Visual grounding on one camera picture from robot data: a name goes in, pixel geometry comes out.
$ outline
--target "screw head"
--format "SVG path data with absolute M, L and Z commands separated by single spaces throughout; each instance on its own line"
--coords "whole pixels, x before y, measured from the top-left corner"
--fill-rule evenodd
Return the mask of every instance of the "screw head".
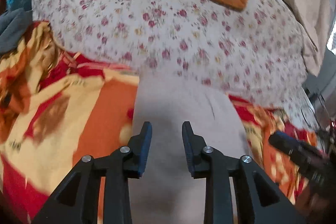
M 128 146 L 123 146 L 120 148 L 121 153 L 128 153 L 131 149 Z
M 83 162 L 89 162 L 91 159 L 92 159 L 92 157 L 90 155 L 82 156 L 82 161 Z
M 248 155 L 242 156 L 241 160 L 247 164 L 249 164 L 252 161 L 252 158 Z
M 204 146 L 203 147 L 203 151 L 205 153 L 212 153 L 213 152 L 213 148 L 211 146 Z

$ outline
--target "crumpled blanket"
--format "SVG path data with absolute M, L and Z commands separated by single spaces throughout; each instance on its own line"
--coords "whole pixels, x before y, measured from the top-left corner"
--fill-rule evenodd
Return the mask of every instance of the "crumpled blanket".
M 61 50 L 48 22 L 33 28 L 0 61 L 0 189 L 22 223 L 82 156 L 127 144 L 139 81 L 126 65 Z
M 17 47 L 21 36 L 33 22 L 33 12 L 23 8 L 0 15 L 0 55 Z
M 314 132 L 299 130 L 289 121 L 283 109 L 265 109 L 239 97 L 229 96 L 239 117 L 241 118 L 253 159 L 264 168 L 268 176 L 278 183 L 284 195 L 295 204 L 295 200 L 308 181 L 298 172 L 289 157 L 280 153 L 268 143 L 268 138 L 280 130 L 298 140 L 303 140 L 316 146 Z

